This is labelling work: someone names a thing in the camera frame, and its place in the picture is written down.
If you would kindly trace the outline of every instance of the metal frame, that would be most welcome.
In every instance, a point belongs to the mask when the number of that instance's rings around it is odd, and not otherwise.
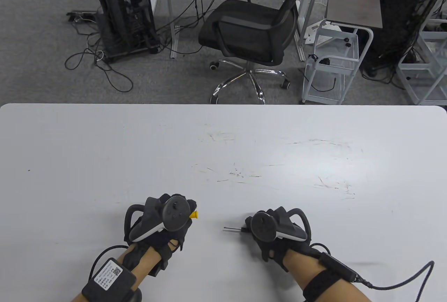
[[[283,71],[276,71],[273,69],[260,69],[260,68],[256,69],[256,68],[254,68],[254,62],[250,62],[250,61],[247,61],[245,66],[241,66],[240,64],[233,62],[233,61],[229,60],[228,58],[219,59],[219,63],[229,64],[233,67],[242,69],[242,71],[239,72],[238,74],[236,74],[235,76],[230,77],[228,80],[225,80],[225,81],[219,83],[219,85],[217,85],[216,89],[214,90],[214,93],[211,95],[210,104],[217,104],[218,98],[219,98],[218,94],[223,88],[225,88],[226,86],[235,82],[236,80],[239,80],[244,77],[247,77],[250,79],[250,81],[253,85],[253,88],[256,91],[256,95],[257,95],[257,98],[259,99],[259,101],[262,104],[266,104],[264,92],[262,91],[262,88],[258,84],[255,74],[268,74],[268,75],[281,76],[284,79],[281,86],[284,89],[289,88],[290,82],[289,82],[286,74]]]
[[[315,0],[300,0],[296,2],[296,8],[298,10],[298,25],[297,25],[297,31],[295,32],[294,35],[294,41],[295,41],[296,52],[301,62],[306,61],[305,52],[303,50],[304,35],[309,25],[310,15],[312,13],[314,4]]]
[[[314,54],[317,56],[316,59],[309,58],[306,63],[306,71],[305,71],[305,77],[303,79],[303,95],[302,95],[302,102],[305,103],[307,100],[314,101],[318,103],[324,103],[324,104],[342,104],[343,100],[346,97],[346,93],[348,92],[349,88],[351,87],[352,81],[354,77],[356,76],[357,71],[359,70],[360,65],[362,64],[362,61],[365,57],[365,54],[367,53],[371,43],[372,39],[374,37],[374,34],[371,29],[367,27],[360,27],[350,24],[342,24],[342,23],[334,23],[341,27],[347,27],[353,29],[353,32],[341,32],[341,31],[335,31],[330,29],[323,29],[324,23],[326,19],[323,20],[319,26],[319,28],[316,31],[315,36],[315,46],[314,46]],[[359,29],[362,29],[366,31],[369,35],[368,41],[359,56],[359,39],[357,37],[357,31]],[[319,36],[326,36],[331,37],[332,39],[321,43],[317,45],[318,37]],[[343,42],[345,38],[349,39],[349,42],[351,43],[350,47],[345,47],[345,50],[343,53],[331,53],[331,51],[328,51],[329,47],[331,46],[331,43],[336,42],[337,40],[342,40]],[[329,61],[334,62],[334,60],[341,61],[341,64],[334,65],[334,64],[323,64],[320,63],[322,59],[329,59]],[[338,93],[338,96],[340,96],[338,99],[335,97],[330,98],[323,95],[317,95],[318,91],[315,90],[314,95],[310,95],[309,91],[312,87],[313,80],[315,78],[315,75],[317,72],[326,72],[330,73],[331,76],[334,74],[336,76],[336,79],[334,81],[334,92]],[[337,76],[339,79],[339,85],[336,87],[336,80]]]
[[[168,0],[168,10],[169,10],[169,26],[171,27],[171,36],[172,36],[171,59],[175,59],[177,57],[178,39],[180,37],[180,33],[177,33],[177,31],[180,30],[180,26],[175,25],[171,0]]]
[[[447,23],[447,20],[426,20],[419,32],[416,44],[425,56],[424,60],[427,60],[427,63],[403,63],[407,55],[405,53],[398,63],[396,73],[412,102],[416,105],[447,105],[447,85],[440,85],[447,74],[447,57],[442,54],[442,51],[447,51],[447,32],[422,31],[427,23]],[[437,42],[439,49],[432,52],[428,47],[428,42]]]

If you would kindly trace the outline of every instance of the chair seat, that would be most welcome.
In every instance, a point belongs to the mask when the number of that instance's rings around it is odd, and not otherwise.
[[[259,24],[271,24],[277,13],[278,10],[271,7],[239,0],[226,0],[206,19],[200,30],[198,41],[200,45],[220,50],[212,25],[215,21],[220,20],[222,16],[256,21]],[[275,33],[275,37],[279,38],[278,41],[281,42],[284,48],[289,45],[293,38],[294,24],[296,22],[294,21],[292,11],[290,11],[281,24],[281,28]],[[241,49],[243,49],[246,52],[245,57],[254,62],[271,61],[271,45],[266,37],[266,33],[256,33],[256,31],[248,29],[242,31],[240,28],[232,31],[232,26],[227,24],[222,24],[220,29],[230,50],[238,50],[238,53],[240,53]]]

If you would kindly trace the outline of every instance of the gray carpet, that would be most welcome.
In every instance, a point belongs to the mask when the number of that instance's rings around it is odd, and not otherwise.
[[[216,7],[224,0],[216,0]],[[282,0],[253,0],[262,5],[279,7]],[[312,20],[323,18],[327,0],[316,0]],[[191,0],[173,0],[178,14]],[[0,106],[6,103],[207,103],[214,87],[235,73],[220,66],[209,70],[209,62],[221,53],[202,49],[197,54],[169,58],[169,51],[156,55],[139,55],[119,61],[113,67],[134,81],[129,93],[119,93],[109,85],[103,72],[86,59],[75,71],[64,68],[65,59],[85,47],[85,37],[76,34],[67,23],[65,13],[73,9],[96,10],[98,0],[1,0],[0,10]],[[190,8],[185,16],[193,16]],[[168,18],[166,0],[158,0],[155,22]],[[182,31],[179,51],[197,50],[199,28]],[[291,45],[279,66],[289,76],[292,86],[280,88],[273,77],[259,77],[269,104],[297,104],[301,96],[302,75],[297,67],[295,48]],[[112,75],[120,88],[128,87],[121,77]],[[220,103],[257,103],[249,81],[226,88]],[[408,104],[405,91],[392,85],[364,80],[359,74],[348,92],[345,104]]]

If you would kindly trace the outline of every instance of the hand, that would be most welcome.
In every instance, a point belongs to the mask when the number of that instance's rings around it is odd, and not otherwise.
[[[273,216],[276,219],[276,221],[279,221],[279,217],[278,217],[278,211],[279,210],[282,210],[282,211],[285,212],[284,208],[280,207],[280,208],[276,209],[275,211],[272,210],[272,209],[269,209],[268,211],[266,211],[266,213],[271,215],[271,216]],[[293,212],[295,214],[298,214],[301,217],[301,219],[303,220],[303,223],[305,225],[306,233],[308,235],[308,238],[305,241],[303,241],[303,242],[299,242],[299,241],[295,241],[295,240],[289,240],[289,239],[286,239],[286,238],[276,238],[272,242],[261,241],[251,231],[252,216],[249,216],[246,219],[246,228],[245,228],[245,230],[252,234],[253,239],[256,241],[256,243],[258,244],[259,248],[261,249],[262,259],[265,262],[268,262],[269,259],[273,259],[286,272],[288,272],[288,270],[284,266],[283,260],[284,260],[284,256],[286,255],[286,253],[287,253],[287,251],[289,249],[291,249],[293,251],[296,251],[298,253],[304,254],[306,256],[311,256],[311,257],[316,258],[316,259],[318,259],[320,257],[320,255],[321,255],[321,252],[319,252],[318,250],[310,247],[311,232],[310,232],[310,226],[309,226],[309,223],[307,221],[307,218],[306,218],[305,214],[301,210],[299,210],[299,209],[294,209]]]
[[[158,200],[154,200],[155,202],[155,208],[158,210],[163,206],[164,203],[166,203],[167,200],[169,200],[173,196],[181,196],[185,198],[183,195],[180,194],[174,194],[174,195],[168,195],[164,194],[162,195]],[[189,214],[193,213],[195,209],[197,208],[197,204],[194,200],[187,200],[190,212]],[[128,224],[130,225],[130,218],[127,217],[126,220],[128,220]],[[141,222],[141,217],[139,217],[136,222],[133,224],[131,228],[127,223],[125,223],[125,236],[124,240],[131,244],[129,240],[129,232],[132,230],[133,227],[135,227],[137,224]],[[149,273],[152,276],[156,276],[160,270],[165,270],[168,265],[168,260],[171,258],[172,253],[177,250],[177,248],[180,247],[180,251],[183,248],[183,243],[185,241],[186,233],[189,229],[189,227],[192,224],[192,219],[188,218],[186,224],[176,231],[168,231],[166,229],[163,229],[160,232],[155,232],[152,235],[148,236],[147,238],[140,240],[136,242],[134,245],[134,248],[132,251],[126,254],[126,256],[123,259],[123,265],[128,269],[132,270],[135,268],[141,259],[141,257],[146,253],[146,251],[149,248],[154,248],[155,251],[157,251],[161,256],[161,261],[153,268],[153,270]]]
[[[169,200],[173,196],[181,196],[183,198],[186,198],[180,194],[174,194],[172,196],[170,196],[168,194],[164,194],[159,198],[159,200],[160,200],[161,204],[164,204],[164,203],[166,203],[167,200]],[[188,204],[190,205],[190,209],[191,209],[190,214],[192,214],[196,210],[197,204],[196,204],[195,200],[187,200],[187,201],[188,201]],[[153,248],[155,248],[156,251],[158,251],[158,249],[160,249],[166,245],[169,245],[173,251],[176,251],[177,248],[180,246],[180,251],[182,251],[186,233],[188,232],[188,229],[190,228],[192,223],[193,223],[192,219],[188,219],[186,224],[180,230],[177,230],[174,232],[169,232],[168,230],[162,230],[161,232],[155,232],[152,235],[150,235],[149,237],[142,240],[142,242],[146,243],[149,246],[152,246]]]

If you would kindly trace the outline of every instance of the computer tower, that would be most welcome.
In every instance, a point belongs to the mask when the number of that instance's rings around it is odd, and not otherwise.
[[[436,0],[380,0],[382,29],[373,29],[374,39],[362,63],[367,72],[397,64],[415,39]],[[367,36],[359,33],[360,48]]]
[[[102,0],[102,10],[98,24],[108,53],[133,52],[144,47],[156,53],[159,40],[151,0]]]

